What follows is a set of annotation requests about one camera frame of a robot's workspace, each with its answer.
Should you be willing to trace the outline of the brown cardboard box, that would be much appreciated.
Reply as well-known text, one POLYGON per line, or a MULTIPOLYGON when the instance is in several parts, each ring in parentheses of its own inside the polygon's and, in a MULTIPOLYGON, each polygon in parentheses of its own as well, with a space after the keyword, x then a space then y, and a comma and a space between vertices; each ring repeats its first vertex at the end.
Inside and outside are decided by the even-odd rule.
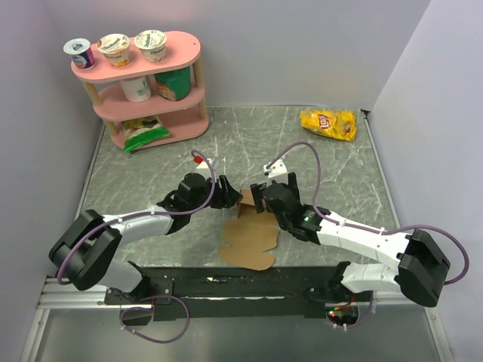
POLYGON ((231 266, 263 271, 275 263, 269 251, 278 245, 278 223, 273 213, 258 213, 249 189, 241 190, 237 217, 223 224, 226 245, 218 247, 220 258, 231 266))

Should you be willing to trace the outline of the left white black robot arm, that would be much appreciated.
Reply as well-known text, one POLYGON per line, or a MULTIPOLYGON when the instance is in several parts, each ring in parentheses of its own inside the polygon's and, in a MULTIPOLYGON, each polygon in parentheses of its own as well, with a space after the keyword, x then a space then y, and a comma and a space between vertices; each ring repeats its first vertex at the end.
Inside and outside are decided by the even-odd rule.
POLYGON ((114 258, 121 246, 160 235, 171 235, 206 207, 229 209, 242 199, 224 175, 216 179, 188 173, 177 189, 154 206, 132 214, 102 216, 85 210, 51 248, 49 260, 58 277, 77 290, 102 285, 121 291, 133 303, 150 293, 151 278, 134 262, 114 258))

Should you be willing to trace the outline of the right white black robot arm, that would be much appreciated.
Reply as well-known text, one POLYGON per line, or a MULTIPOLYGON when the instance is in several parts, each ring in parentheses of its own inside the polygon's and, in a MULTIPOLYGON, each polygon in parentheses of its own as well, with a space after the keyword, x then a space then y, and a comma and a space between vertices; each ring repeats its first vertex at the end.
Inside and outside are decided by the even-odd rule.
POLYGON ((330 282, 331 295, 347 300, 368 291, 402 293, 418 305, 437 306, 451 266, 432 236, 415 229, 388 235, 339 214, 302 204, 297 178, 287 183, 261 183, 250 187, 258 213, 275 215, 278 226, 300 241, 339 247, 373 260, 371 264, 342 262, 330 282))

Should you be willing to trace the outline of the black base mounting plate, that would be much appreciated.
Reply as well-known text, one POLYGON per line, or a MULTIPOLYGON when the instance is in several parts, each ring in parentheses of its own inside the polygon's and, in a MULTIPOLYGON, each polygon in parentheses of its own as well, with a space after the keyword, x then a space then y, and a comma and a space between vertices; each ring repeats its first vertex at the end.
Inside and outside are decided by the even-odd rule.
POLYGON ((297 316, 325 318, 326 306, 367 302, 371 293, 354 293, 341 284, 347 262, 336 266, 245 268, 143 268, 149 289, 139 297, 110 290, 107 305, 153 309, 154 321, 178 318, 297 316))

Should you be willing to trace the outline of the green white snack bag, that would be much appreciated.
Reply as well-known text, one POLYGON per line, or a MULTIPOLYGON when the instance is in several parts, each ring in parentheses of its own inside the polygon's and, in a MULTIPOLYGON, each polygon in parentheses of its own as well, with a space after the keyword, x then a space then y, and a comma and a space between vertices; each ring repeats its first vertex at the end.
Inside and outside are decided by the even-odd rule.
POLYGON ((123 121, 122 129, 126 152, 132 152, 141 146, 171 135, 157 115, 123 121))

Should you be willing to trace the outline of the yellow Lays chips bag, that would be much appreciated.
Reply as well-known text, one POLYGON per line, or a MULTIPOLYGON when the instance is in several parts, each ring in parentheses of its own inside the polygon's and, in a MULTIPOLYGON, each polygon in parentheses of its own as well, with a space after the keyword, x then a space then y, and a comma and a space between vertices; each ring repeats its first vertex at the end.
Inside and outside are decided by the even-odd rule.
POLYGON ((352 142, 357 132, 356 116, 352 111, 303 110, 300 124, 319 136, 347 142, 352 142))

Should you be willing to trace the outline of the pink three-tier shelf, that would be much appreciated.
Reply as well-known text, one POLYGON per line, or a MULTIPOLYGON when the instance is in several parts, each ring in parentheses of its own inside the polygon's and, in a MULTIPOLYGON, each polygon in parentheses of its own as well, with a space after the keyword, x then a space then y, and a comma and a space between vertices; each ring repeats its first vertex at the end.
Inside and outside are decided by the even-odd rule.
POLYGON ((91 49, 95 65, 89 69, 80 69, 72 64, 71 70, 84 85, 94 111, 106 125, 113 143, 120 149, 125 143, 122 122, 133 118, 157 115, 162 125, 170 132, 167 137, 146 144, 146 148, 190 140, 201 136, 208 129, 202 48, 194 35, 188 32, 168 31, 166 55, 158 63, 145 60, 135 45, 131 46, 131 62, 122 67, 109 64, 95 44, 91 49), (157 93, 154 75, 186 67, 192 70, 192 88, 189 94, 178 101, 161 97, 157 93), (129 101, 119 82, 145 75, 151 81, 153 95, 140 103, 129 101))

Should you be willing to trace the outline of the green can on middle shelf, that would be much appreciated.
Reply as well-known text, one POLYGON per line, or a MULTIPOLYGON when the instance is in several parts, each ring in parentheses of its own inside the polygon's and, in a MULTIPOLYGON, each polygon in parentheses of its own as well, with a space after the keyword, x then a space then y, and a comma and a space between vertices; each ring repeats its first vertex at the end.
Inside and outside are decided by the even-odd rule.
POLYGON ((179 101, 191 91, 191 72, 187 66, 182 69, 154 74, 158 94, 170 101, 179 101))

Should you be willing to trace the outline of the white cup on middle shelf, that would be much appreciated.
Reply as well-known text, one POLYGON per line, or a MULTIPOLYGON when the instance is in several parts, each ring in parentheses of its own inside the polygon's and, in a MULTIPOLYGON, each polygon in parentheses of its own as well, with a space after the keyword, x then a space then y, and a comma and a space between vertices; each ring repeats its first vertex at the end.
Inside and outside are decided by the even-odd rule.
POLYGON ((146 76, 120 80, 119 83, 126 99, 130 102, 144 102, 152 96, 149 79, 146 76))

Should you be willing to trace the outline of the electronics board with LEDs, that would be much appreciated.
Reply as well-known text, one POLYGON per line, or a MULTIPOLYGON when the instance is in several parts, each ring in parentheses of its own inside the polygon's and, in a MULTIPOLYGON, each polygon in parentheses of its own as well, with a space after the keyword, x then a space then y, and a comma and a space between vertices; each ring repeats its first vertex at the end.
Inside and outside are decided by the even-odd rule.
POLYGON ((359 319, 359 308, 349 306, 344 308, 328 308, 326 311, 327 319, 337 326, 347 326, 355 324, 359 319))

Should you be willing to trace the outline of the white Chobani yogurt cup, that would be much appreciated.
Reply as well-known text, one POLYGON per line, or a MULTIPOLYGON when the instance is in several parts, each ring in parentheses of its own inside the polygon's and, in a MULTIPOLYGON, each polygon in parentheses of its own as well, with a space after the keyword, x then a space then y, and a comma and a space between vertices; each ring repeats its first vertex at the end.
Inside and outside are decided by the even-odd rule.
POLYGON ((134 38, 136 47, 150 63, 157 63, 165 58, 166 41, 166 34, 155 29, 142 31, 134 38))

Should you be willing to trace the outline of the peach Chobani yogurt cup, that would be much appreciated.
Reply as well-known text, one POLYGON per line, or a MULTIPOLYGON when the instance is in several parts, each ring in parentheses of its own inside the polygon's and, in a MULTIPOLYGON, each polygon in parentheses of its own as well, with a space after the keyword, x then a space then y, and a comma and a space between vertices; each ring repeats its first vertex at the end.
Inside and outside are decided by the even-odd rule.
POLYGON ((113 33, 103 36, 97 42, 97 50, 114 67, 126 66, 131 61, 130 38, 124 34, 113 33))

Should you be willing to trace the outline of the blue white yogurt cup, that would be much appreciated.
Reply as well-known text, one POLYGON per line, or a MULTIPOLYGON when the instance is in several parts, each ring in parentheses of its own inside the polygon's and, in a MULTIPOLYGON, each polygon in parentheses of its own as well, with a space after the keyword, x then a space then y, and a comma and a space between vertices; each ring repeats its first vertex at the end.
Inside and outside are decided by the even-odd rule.
POLYGON ((77 68, 90 69, 95 65, 91 43, 85 38, 74 38, 63 46, 65 54, 69 55, 77 68))

